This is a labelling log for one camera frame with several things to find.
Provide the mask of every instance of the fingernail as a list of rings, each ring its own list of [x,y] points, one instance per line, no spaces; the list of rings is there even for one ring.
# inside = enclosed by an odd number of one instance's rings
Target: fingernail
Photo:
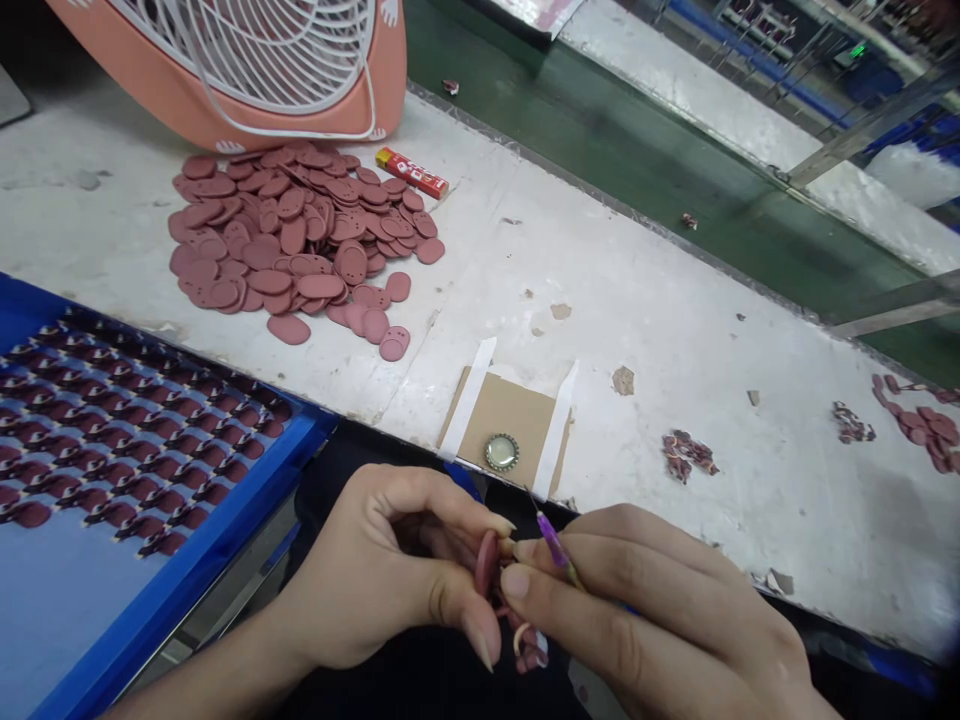
[[[510,522],[509,520],[507,520],[503,515],[497,515],[497,517],[500,518],[501,520],[503,520],[503,524],[506,525],[508,528],[510,528],[510,530],[511,530],[512,532],[516,532],[516,531],[517,531],[517,526],[514,525],[514,524],[513,524],[512,522]]]
[[[508,565],[500,573],[500,589],[512,598],[522,600],[530,589],[530,571],[523,565]]]
[[[533,562],[533,551],[537,547],[536,540],[521,540],[513,546],[513,556],[522,563]]]
[[[483,633],[480,632],[480,628],[474,625],[469,617],[464,617],[463,632],[466,634],[467,640],[470,641],[473,651],[477,654],[477,657],[480,658],[480,662],[483,663],[483,666],[490,674],[493,674],[493,665],[490,663],[490,651],[487,650],[487,641],[483,637]]]

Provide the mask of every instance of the cardboard square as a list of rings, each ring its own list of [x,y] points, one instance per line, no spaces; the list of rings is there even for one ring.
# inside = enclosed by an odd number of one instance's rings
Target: cardboard square
[[[443,443],[447,434],[447,426],[453,417],[453,411],[460,402],[460,394],[467,382],[470,368],[465,367],[460,374],[457,392],[447,411],[443,429],[440,431],[440,440]],[[543,452],[543,443],[547,438],[550,427],[550,418],[553,417],[553,408],[556,400],[542,393],[528,390],[516,383],[504,380],[498,375],[487,373],[480,388],[480,395],[467,424],[457,457],[473,463],[477,467],[496,475],[515,485],[533,489],[533,480],[537,474],[537,465]],[[550,481],[549,495],[553,495],[560,484],[560,474],[563,471],[563,456],[567,450],[567,440],[570,437],[572,413],[567,415],[567,422],[563,427],[563,439],[560,442],[560,455]],[[520,447],[520,462],[505,473],[492,470],[486,461],[484,450],[490,438],[497,433],[505,433],[513,437]]]

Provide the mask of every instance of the blue bin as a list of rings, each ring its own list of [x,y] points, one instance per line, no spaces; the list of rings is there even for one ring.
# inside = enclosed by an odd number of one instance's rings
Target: blue bin
[[[0,274],[0,355],[70,305]],[[117,697],[336,427],[336,416],[284,397],[293,415],[283,434],[172,557],[137,558],[66,512],[35,530],[0,525],[0,718],[89,718]]]

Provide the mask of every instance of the white workbench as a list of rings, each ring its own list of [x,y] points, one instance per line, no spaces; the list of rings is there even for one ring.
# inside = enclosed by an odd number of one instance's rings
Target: white workbench
[[[428,449],[482,339],[497,336],[508,377],[550,394],[579,358],[555,497],[649,508],[744,570],[792,575],[797,603],[941,654],[960,600],[960,478],[878,406],[876,362],[413,96],[389,144],[453,186],[433,212],[446,257],[391,264],[413,278],[389,311],[413,336],[399,363],[322,317],[288,347],[262,313],[191,305],[166,227],[189,149],[105,77],[0,130],[0,270]],[[372,165],[373,151],[356,152]],[[78,169],[111,175],[88,192],[69,180]],[[621,365],[632,396],[613,388]],[[834,400],[877,442],[841,445]],[[671,428],[710,445],[722,472],[671,480]]]

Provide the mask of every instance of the finger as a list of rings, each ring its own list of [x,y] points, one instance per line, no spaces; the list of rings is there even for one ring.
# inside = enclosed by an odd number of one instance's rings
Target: finger
[[[563,534],[603,535],[639,543],[705,575],[743,582],[740,570],[722,553],[635,505],[623,503],[581,515]]]
[[[444,527],[448,533],[458,537],[464,545],[470,548],[474,555],[480,552],[480,543],[483,541],[483,536],[475,537],[474,535],[471,535],[458,527]],[[499,543],[497,543],[497,549],[500,557],[505,560],[513,557],[513,548],[516,544],[517,543],[513,538],[501,537]]]
[[[438,560],[451,560],[473,572],[477,567],[477,553],[451,535],[442,525],[424,523],[420,526],[420,542]]]
[[[731,659],[742,651],[749,627],[746,615],[755,618],[756,609],[750,598],[725,583],[645,545],[617,538],[564,535],[563,547],[591,594],[626,603],[646,620],[717,657]],[[515,555],[561,581],[565,578],[543,540]]]
[[[658,716],[751,717],[760,710],[732,670],[651,622],[525,565],[507,567],[500,586],[534,627]]]
[[[375,509],[389,521],[400,515],[429,511],[447,525],[482,537],[495,530],[508,537],[516,526],[505,517],[478,503],[448,476],[421,467],[380,466],[378,480],[371,489]]]
[[[459,628],[493,672],[500,658],[500,626],[490,603],[473,589],[473,575],[453,562],[409,558],[398,582],[395,597],[404,603],[408,627]]]

